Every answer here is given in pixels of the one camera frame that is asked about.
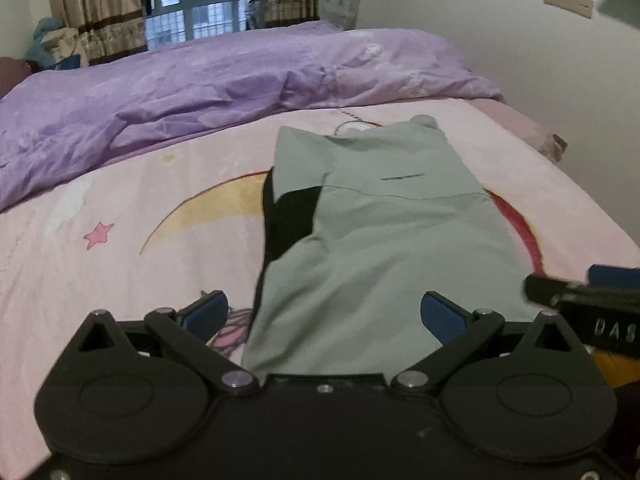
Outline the purple duvet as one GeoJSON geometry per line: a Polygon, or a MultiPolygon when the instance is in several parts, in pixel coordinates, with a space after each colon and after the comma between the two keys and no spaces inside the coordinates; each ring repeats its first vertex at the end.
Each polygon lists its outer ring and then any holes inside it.
{"type": "Polygon", "coordinates": [[[322,21],[44,70],[1,101],[1,205],[115,160],[289,110],[500,96],[445,38],[322,21]]]}

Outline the mauve mattress sheet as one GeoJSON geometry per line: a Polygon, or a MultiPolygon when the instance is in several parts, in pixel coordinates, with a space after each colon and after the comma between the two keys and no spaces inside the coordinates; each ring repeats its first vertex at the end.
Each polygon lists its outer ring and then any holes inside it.
{"type": "Polygon", "coordinates": [[[563,159],[568,143],[550,129],[514,110],[509,105],[490,99],[474,99],[468,103],[487,115],[502,128],[527,143],[539,154],[557,164],[563,159]]]}

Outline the grey green black jacket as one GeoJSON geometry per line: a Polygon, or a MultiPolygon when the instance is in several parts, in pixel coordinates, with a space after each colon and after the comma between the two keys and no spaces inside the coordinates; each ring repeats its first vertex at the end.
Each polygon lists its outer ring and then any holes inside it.
{"type": "Polygon", "coordinates": [[[430,116],[351,136],[282,128],[265,228],[243,354],[257,376],[393,376],[439,347],[427,292],[535,316],[502,214],[430,116]]]}

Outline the pink quilted headboard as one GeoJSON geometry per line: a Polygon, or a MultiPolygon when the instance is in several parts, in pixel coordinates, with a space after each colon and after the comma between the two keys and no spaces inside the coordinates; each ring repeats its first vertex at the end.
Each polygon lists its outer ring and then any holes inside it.
{"type": "Polygon", "coordinates": [[[0,58],[0,99],[30,75],[38,73],[40,66],[24,58],[0,58]]]}

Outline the pink cartoon bed blanket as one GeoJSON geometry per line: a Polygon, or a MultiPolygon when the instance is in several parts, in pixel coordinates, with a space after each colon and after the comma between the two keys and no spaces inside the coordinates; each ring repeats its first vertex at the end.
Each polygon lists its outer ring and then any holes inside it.
{"type": "Polygon", "coordinates": [[[495,196],[527,270],[581,280],[639,262],[636,243],[570,177],[468,101],[301,110],[181,142],[85,174],[1,216],[1,474],[48,455],[34,400],[93,310],[137,320],[223,290],[231,320],[213,341],[239,358],[262,265],[262,182],[284,126],[322,136],[435,118],[495,196]]]}

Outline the blue and white clothes pile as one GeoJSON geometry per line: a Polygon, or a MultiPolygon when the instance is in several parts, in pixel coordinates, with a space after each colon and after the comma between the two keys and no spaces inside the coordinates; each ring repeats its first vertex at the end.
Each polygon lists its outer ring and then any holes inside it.
{"type": "Polygon", "coordinates": [[[74,70],[88,67],[89,60],[76,28],[58,18],[42,18],[32,33],[25,58],[40,70],[74,70]]]}

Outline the beige striped left curtain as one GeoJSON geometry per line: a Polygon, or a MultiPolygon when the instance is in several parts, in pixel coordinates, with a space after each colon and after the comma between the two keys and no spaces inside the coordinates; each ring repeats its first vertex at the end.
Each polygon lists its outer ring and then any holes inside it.
{"type": "Polygon", "coordinates": [[[91,65],[148,50],[141,0],[49,1],[52,15],[78,31],[91,65]]]}

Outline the beige wall socket plate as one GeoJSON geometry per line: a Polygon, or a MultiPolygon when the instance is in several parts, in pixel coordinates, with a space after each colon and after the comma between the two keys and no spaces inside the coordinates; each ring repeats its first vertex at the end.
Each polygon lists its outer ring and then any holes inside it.
{"type": "Polygon", "coordinates": [[[592,0],[544,0],[544,4],[579,15],[587,20],[593,17],[592,0]]]}

